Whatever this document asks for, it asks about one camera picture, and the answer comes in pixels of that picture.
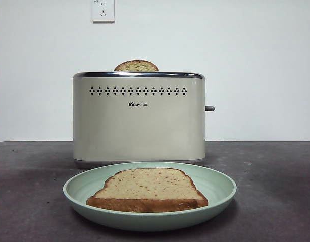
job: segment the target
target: dark gray countertop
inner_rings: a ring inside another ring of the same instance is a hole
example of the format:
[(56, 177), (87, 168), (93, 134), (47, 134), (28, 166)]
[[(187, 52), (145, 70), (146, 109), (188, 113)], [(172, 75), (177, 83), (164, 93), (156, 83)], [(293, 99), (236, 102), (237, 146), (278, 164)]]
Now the dark gray countertop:
[(185, 229), (129, 232), (77, 214), (62, 187), (81, 173), (71, 142), (0, 142), (0, 241), (310, 241), (310, 142), (206, 142), (197, 163), (238, 190), (217, 217)]

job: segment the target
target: light green plate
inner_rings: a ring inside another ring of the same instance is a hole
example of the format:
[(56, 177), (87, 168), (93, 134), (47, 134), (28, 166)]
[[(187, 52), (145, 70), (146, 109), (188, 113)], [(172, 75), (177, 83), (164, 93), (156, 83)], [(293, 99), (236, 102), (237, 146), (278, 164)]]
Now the light green plate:
[[(119, 212), (86, 205), (87, 198), (104, 186), (116, 172), (135, 168), (175, 168), (189, 175), (208, 199), (201, 208), (162, 213)], [(83, 217), (104, 226), (131, 231), (165, 231), (193, 226), (222, 212), (236, 193), (236, 183), (221, 172), (191, 164), (171, 162), (131, 162), (108, 165), (78, 174), (63, 186), (72, 207)]]

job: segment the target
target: toasted bread slice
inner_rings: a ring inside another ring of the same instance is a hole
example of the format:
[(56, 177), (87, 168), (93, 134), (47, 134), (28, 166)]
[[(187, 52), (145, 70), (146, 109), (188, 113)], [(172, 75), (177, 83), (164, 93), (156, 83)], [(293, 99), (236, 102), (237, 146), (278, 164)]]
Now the toasted bread slice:
[(158, 68), (152, 62), (147, 60), (135, 59), (119, 64), (114, 71), (156, 72), (158, 71)]
[(208, 205), (184, 172), (172, 168), (124, 170), (108, 178), (87, 205), (125, 212), (171, 212)]

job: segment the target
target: brand logo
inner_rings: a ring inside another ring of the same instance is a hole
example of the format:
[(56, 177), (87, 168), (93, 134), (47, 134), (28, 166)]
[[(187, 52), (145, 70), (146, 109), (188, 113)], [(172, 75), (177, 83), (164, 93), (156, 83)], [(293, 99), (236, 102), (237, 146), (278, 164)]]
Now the brand logo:
[(147, 103), (134, 103), (134, 102), (131, 102), (128, 105), (130, 107), (148, 107)]

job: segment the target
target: wall socket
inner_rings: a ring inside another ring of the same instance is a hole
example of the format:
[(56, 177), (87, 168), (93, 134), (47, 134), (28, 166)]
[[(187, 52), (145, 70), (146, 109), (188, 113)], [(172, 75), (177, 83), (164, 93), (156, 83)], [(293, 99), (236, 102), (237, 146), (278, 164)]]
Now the wall socket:
[(115, 0), (91, 0), (93, 22), (115, 21)]

